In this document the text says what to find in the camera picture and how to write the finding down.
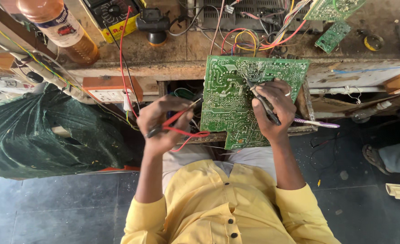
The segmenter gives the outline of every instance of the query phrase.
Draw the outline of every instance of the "green cloth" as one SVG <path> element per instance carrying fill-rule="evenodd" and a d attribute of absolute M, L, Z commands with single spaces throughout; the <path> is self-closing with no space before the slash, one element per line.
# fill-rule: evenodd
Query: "green cloth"
<path fill-rule="evenodd" d="M 0 103 L 0 176 L 42 178 L 137 164 L 142 153 L 124 144 L 120 124 L 113 115 L 78 102 L 52 84 L 41 94 Z M 54 134 L 55 126 L 72 138 Z"/>

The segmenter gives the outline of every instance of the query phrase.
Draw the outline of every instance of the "small circuit board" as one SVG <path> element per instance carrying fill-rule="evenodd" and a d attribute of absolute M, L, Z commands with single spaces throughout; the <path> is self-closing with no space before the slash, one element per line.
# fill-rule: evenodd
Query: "small circuit board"
<path fill-rule="evenodd" d="M 303 59 L 208 56 L 200 130 L 227 131 L 225 149 L 268 146 L 252 110 L 254 95 L 243 75 L 254 85 L 274 78 L 287 81 L 295 102 L 309 64 Z"/>
<path fill-rule="evenodd" d="M 304 19 L 341 21 L 359 9 L 365 0 L 316 0 Z"/>
<path fill-rule="evenodd" d="M 334 23 L 320 38 L 315 42 L 316 47 L 330 54 L 338 43 L 349 33 L 352 28 L 344 21 Z"/>

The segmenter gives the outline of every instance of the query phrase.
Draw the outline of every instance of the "hand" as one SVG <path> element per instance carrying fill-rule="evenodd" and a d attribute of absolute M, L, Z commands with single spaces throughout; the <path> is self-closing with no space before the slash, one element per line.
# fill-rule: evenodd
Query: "hand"
<path fill-rule="evenodd" d="M 278 78 L 275 78 L 274 82 L 269 81 L 256 86 L 257 93 L 268 99 L 274 107 L 273 112 L 277 114 L 281 121 L 280 126 L 275 125 L 266 117 L 266 111 L 262 103 L 257 98 L 252 100 L 260 131 L 269 141 L 275 141 L 282 136 L 287 136 L 287 130 L 295 118 L 296 106 L 290 96 L 285 96 L 291 89 L 287 82 Z"/>
<path fill-rule="evenodd" d="M 191 103 L 192 101 L 186 99 L 165 95 L 140 110 L 137 124 L 146 140 L 144 147 L 145 154 L 162 155 L 176 145 L 181 135 L 175 131 L 163 131 L 152 138 L 147 138 L 146 135 L 154 126 L 165 122 L 165 114 L 168 111 L 185 110 Z M 179 117 L 174 127 L 185 130 L 192 118 L 193 112 L 187 111 Z"/>

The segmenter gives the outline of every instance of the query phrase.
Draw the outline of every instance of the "multimeter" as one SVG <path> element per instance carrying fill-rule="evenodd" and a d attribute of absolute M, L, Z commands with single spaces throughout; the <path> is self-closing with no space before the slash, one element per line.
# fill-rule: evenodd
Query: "multimeter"
<path fill-rule="evenodd" d="M 80 0 L 80 2 L 107 42 L 114 41 L 111 34 L 116 40 L 120 39 L 129 6 L 131 13 L 126 23 L 125 35 L 135 31 L 135 19 L 143 8 L 138 0 Z"/>

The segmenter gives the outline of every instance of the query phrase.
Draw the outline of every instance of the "shirt sleeve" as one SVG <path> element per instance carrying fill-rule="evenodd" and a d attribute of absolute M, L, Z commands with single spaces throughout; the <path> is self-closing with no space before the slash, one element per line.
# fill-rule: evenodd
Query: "shirt sleeve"
<path fill-rule="evenodd" d="M 140 203 L 132 199 L 126 217 L 125 235 L 121 244 L 165 244 L 165 197 L 153 203 Z"/>
<path fill-rule="evenodd" d="M 276 203 L 289 235 L 299 244 L 340 244 L 317 206 L 310 186 L 298 190 L 276 188 Z"/>

